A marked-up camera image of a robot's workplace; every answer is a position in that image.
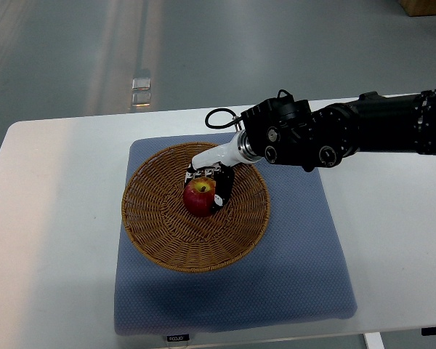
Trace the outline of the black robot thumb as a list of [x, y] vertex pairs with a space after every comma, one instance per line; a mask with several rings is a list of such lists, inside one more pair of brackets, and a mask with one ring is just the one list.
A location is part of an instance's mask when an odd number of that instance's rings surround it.
[[225, 165], [222, 167], [222, 174], [213, 173], [212, 175], [212, 179], [215, 181], [214, 201], [210, 208], [212, 214], [217, 213], [228, 203], [233, 189], [234, 169]]

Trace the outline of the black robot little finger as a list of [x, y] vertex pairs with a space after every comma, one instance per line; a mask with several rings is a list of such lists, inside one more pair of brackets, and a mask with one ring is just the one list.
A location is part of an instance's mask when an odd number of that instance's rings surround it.
[[190, 164], [186, 170], [185, 174], [185, 183], [189, 183], [193, 178], [193, 165]]

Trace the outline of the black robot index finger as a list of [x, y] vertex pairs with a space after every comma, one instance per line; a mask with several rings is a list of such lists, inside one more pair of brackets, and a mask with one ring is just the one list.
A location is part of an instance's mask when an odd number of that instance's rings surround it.
[[222, 173], [223, 173], [223, 167], [222, 167], [222, 165], [214, 165], [213, 173], [214, 173], [215, 175], [222, 174]]

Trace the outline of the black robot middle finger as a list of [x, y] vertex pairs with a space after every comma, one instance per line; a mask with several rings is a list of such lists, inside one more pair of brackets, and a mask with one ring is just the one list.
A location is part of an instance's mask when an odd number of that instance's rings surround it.
[[210, 176], [211, 176], [211, 169], [205, 168], [205, 169], [202, 171], [202, 175], [203, 175], [204, 177], [210, 177]]

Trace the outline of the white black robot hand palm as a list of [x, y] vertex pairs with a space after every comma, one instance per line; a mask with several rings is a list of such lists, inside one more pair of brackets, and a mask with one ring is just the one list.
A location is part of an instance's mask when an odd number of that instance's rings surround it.
[[229, 143], [218, 145], [195, 155], [189, 165], [189, 173], [214, 168], [217, 164], [233, 167], [237, 164], [253, 164], [253, 150], [245, 131], [236, 132]]

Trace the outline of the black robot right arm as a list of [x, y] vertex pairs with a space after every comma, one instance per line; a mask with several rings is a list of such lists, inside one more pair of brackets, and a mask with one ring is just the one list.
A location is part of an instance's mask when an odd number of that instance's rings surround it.
[[318, 111], [282, 89], [232, 123], [232, 140], [194, 156], [185, 174], [186, 185], [202, 176], [214, 179], [212, 212], [230, 200], [233, 167], [240, 163], [266, 159], [311, 172], [335, 167], [358, 151], [436, 156], [436, 89], [399, 97], [368, 92]]

